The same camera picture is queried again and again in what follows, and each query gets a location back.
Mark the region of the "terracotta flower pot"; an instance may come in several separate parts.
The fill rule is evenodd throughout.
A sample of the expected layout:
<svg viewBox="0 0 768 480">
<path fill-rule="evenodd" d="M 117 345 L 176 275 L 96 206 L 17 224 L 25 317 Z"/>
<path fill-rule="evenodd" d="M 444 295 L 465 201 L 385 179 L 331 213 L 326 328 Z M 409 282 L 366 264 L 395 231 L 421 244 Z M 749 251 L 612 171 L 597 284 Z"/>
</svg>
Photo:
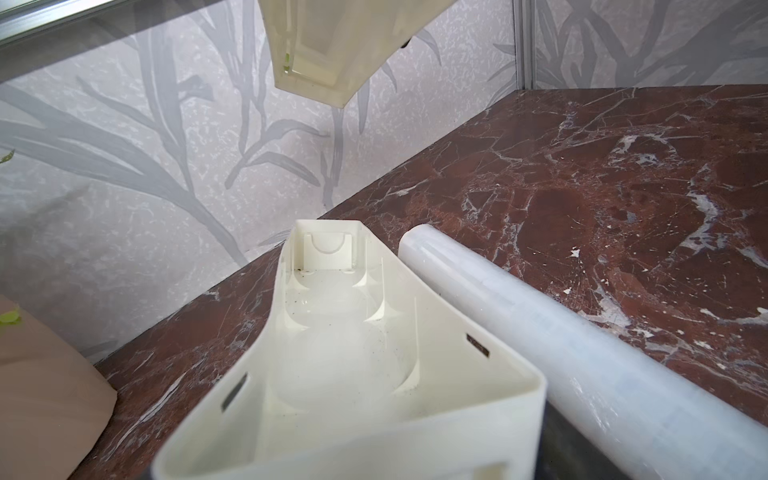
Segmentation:
<svg viewBox="0 0 768 480">
<path fill-rule="evenodd" d="M 1 477 L 66 479 L 106 428 L 115 389 L 77 350 L 14 302 L 1 313 Z"/>
</svg>

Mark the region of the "clear plastic wrap roll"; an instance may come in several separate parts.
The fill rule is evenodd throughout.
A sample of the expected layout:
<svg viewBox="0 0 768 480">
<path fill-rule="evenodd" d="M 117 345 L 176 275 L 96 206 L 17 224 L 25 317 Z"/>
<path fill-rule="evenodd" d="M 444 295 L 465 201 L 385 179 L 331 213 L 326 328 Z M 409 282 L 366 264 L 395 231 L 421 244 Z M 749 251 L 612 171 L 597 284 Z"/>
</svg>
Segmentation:
<svg viewBox="0 0 768 480">
<path fill-rule="evenodd" d="M 535 365 L 547 397 L 633 479 L 763 479 L 767 430 L 429 225 L 399 258 Z"/>
</svg>

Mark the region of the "cream dispenser base tray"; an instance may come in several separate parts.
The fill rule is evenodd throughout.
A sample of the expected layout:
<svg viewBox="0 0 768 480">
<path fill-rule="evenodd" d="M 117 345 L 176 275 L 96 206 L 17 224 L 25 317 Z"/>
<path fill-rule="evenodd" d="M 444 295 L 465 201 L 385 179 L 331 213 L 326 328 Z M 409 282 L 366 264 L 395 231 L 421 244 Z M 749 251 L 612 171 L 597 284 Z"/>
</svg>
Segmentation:
<svg viewBox="0 0 768 480">
<path fill-rule="evenodd" d="M 299 220 L 253 345 L 156 479 L 530 479 L 543 374 L 358 221 Z"/>
</svg>

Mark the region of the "aluminium frame horizontal bar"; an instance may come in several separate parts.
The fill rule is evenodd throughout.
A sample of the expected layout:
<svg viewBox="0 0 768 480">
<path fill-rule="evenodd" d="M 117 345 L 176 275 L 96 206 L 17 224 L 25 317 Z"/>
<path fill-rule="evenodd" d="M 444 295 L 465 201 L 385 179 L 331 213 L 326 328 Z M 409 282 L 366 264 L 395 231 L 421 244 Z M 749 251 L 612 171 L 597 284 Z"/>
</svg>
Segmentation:
<svg viewBox="0 0 768 480">
<path fill-rule="evenodd" d="M 125 4 L 127 0 L 1 0 L 1 46 Z"/>
</svg>

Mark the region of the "aluminium frame corner post right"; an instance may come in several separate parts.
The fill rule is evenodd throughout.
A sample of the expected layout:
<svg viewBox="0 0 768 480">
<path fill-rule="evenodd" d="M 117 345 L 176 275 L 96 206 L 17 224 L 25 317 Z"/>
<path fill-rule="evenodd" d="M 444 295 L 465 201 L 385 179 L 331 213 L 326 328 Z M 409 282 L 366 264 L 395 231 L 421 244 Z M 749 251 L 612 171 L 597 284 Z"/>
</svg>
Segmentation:
<svg viewBox="0 0 768 480">
<path fill-rule="evenodd" d="M 535 88 L 535 2 L 513 0 L 512 7 L 517 87 L 520 90 L 533 90 Z"/>
</svg>

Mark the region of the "cream dispenser lid yellow label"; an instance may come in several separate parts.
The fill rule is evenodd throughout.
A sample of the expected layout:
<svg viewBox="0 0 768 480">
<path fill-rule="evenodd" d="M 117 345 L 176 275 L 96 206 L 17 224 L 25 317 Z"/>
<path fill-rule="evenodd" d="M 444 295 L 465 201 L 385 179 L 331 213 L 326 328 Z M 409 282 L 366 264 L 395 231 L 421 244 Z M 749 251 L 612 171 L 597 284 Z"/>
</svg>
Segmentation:
<svg viewBox="0 0 768 480">
<path fill-rule="evenodd" d="M 275 87 L 342 108 L 452 0 L 261 1 Z"/>
</svg>

